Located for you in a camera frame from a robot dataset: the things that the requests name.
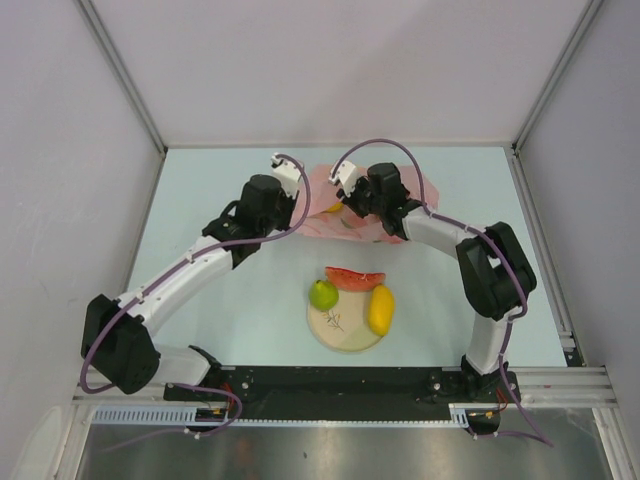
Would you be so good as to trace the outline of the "yellow fake lemon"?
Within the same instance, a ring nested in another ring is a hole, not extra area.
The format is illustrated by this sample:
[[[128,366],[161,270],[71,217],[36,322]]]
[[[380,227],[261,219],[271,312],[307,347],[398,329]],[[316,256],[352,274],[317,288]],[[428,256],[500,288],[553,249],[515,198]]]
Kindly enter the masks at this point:
[[[337,202],[334,205],[332,205],[331,207],[329,207],[326,212],[327,213],[334,213],[337,211],[340,211],[343,208],[343,204],[341,202]]]

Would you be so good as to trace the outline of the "pink plastic bag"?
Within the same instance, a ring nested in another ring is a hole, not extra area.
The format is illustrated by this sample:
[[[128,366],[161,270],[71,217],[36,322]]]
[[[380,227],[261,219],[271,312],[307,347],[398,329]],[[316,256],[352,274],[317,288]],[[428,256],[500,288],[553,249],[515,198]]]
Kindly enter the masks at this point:
[[[308,214],[296,232],[314,238],[338,239],[364,243],[402,243],[400,238],[388,235],[380,222],[373,216],[359,218],[349,208],[343,206],[340,211],[327,213],[326,210],[338,202],[337,187],[328,182],[330,164],[316,165],[308,174],[311,187],[311,202]],[[398,167],[401,180],[409,190],[410,197],[418,199],[419,181],[414,167]],[[431,181],[422,174],[425,199],[430,207],[438,207],[439,191]],[[306,191],[302,184],[296,207],[291,219],[291,226],[297,223],[304,212]]]

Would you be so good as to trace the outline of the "red watermelon slice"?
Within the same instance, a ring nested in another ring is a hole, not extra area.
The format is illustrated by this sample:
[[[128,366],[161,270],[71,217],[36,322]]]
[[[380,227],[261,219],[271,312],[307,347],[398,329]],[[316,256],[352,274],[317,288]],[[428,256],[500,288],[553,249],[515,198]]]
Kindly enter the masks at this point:
[[[325,268],[325,275],[337,289],[348,292],[371,291],[386,280],[386,274],[382,272],[357,272],[331,266]]]

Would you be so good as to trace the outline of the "green fake pear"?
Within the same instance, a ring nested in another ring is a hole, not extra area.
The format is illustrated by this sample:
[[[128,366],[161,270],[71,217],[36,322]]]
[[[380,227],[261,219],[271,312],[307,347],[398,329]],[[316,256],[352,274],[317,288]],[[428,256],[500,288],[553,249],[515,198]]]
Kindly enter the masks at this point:
[[[315,309],[328,311],[338,303],[339,291],[327,280],[316,280],[309,289],[308,298]]]

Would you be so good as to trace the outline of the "yellow fake mango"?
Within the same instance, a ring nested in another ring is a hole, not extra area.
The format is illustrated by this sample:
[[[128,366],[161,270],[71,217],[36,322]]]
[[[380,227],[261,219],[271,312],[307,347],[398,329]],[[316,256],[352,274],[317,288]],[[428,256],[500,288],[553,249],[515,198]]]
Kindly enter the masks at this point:
[[[373,333],[386,336],[392,325],[395,312],[395,299],[386,285],[376,286],[371,293],[367,323]]]

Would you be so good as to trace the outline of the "round cream plate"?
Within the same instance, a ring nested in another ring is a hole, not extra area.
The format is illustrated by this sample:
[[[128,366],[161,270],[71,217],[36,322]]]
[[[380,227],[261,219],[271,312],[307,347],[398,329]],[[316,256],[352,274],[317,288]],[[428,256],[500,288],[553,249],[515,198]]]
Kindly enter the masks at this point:
[[[316,340],[324,347],[344,353],[357,354],[371,350],[383,336],[369,327],[370,292],[339,290],[339,299],[327,311],[307,305],[307,323]]]

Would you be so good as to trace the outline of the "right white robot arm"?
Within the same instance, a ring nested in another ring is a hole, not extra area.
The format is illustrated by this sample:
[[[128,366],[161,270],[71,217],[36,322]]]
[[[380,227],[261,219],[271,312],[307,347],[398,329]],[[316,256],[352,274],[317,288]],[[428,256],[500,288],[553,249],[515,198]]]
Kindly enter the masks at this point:
[[[465,297],[475,312],[471,342],[461,359],[461,388],[484,401],[507,383],[506,352],[514,320],[528,310],[537,279],[513,229],[498,222],[483,230],[436,213],[411,196],[393,163],[361,174],[349,161],[337,163],[329,181],[337,197],[361,218],[376,216],[385,232],[425,244],[458,262]]]

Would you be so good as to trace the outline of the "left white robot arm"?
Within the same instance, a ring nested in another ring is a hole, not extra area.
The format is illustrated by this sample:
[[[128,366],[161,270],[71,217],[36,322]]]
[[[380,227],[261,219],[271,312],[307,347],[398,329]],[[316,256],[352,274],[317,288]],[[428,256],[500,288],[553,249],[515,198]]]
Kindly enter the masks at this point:
[[[157,381],[186,385],[197,398],[214,397],[221,376],[213,359],[195,346],[157,346],[154,337],[170,317],[209,282],[232,272],[267,242],[301,227],[293,217],[310,206],[306,173],[283,164],[256,174],[239,199],[202,231],[176,261],[140,287],[115,299],[100,294],[87,307],[79,383],[87,394],[111,389],[131,395]]]

